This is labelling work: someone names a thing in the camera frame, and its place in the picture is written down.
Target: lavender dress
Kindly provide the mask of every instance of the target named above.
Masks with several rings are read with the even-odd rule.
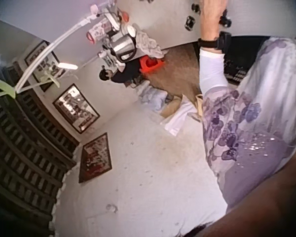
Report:
[[[266,41],[237,90],[206,92],[203,113],[206,159],[230,209],[296,148],[296,40]]]

